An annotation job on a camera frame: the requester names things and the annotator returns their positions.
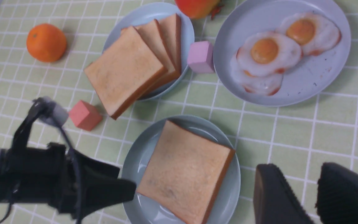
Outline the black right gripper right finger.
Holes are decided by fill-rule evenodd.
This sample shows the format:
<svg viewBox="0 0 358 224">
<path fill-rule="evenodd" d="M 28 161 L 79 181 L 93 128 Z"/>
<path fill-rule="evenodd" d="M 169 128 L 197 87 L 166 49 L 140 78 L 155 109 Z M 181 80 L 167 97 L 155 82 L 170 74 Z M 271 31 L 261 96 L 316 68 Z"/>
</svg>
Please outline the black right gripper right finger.
<svg viewBox="0 0 358 224">
<path fill-rule="evenodd" d="M 316 209 L 324 224 L 358 224 L 358 174 L 325 162 L 317 182 Z"/>
</svg>

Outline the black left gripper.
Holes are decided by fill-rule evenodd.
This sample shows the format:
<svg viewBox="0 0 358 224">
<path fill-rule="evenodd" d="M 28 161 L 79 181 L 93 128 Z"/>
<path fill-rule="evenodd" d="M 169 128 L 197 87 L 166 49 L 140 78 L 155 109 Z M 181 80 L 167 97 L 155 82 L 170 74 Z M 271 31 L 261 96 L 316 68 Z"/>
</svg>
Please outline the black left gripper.
<svg viewBox="0 0 358 224">
<path fill-rule="evenodd" d="M 86 172 L 110 180 L 84 180 Z M 118 179 L 120 168 L 75 149 L 0 148 L 0 203 L 48 204 L 59 213 L 91 213 L 135 197 L 136 184 Z"/>
</svg>

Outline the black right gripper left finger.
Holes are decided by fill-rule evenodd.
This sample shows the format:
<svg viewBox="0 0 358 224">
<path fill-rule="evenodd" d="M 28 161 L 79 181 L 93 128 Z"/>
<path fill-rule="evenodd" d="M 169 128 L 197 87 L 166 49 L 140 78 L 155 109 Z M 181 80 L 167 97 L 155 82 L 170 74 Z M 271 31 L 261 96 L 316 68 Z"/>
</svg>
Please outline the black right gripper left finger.
<svg viewBox="0 0 358 224">
<path fill-rule="evenodd" d="M 253 209 L 256 224 L 314 223 L 274 164 L 258 164 L 256 167 Z"/>
</svg>

